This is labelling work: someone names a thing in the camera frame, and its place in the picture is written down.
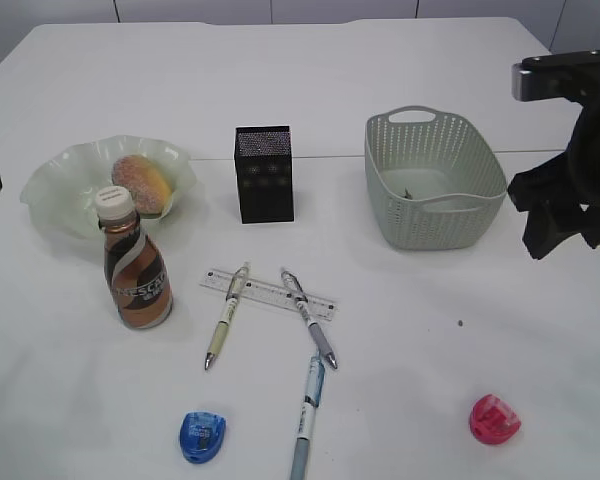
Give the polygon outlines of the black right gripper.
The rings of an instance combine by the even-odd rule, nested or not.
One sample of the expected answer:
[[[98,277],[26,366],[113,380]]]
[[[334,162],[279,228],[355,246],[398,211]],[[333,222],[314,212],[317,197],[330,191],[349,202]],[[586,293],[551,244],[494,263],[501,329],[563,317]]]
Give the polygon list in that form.
[[[515,208],[527,215],[522,239],[534,260],[574,235],[591,248],[600,245],[600,93],[577,104],[566,149],[508,186]]]

